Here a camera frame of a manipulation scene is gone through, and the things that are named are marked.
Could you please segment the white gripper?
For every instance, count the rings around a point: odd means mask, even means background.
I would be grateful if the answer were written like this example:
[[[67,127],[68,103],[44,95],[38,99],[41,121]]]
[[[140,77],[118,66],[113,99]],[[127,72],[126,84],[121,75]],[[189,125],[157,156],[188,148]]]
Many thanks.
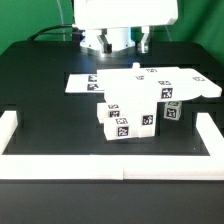
[[[147,53],[150,27],[172,25],[178,19],[177,0],[74,0],[75,24],[81,30],[101,29],[97,39],[103,54],[112,53],[108,28],[141,27],[139,53]]]

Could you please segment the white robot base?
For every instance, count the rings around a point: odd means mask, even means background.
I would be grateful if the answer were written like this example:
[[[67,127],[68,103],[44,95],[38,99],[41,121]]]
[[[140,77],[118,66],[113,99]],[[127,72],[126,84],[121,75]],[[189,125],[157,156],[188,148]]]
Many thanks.
[[[111,54],[103,54],[97,36],[101,29],[86,30],[84,39],[80,42],[80,50],[83,53],[99,57],[120,57],[130,55],[135,51],[135,42],[131,39],[130,28],[108,28],[106,38],[112,45]]]

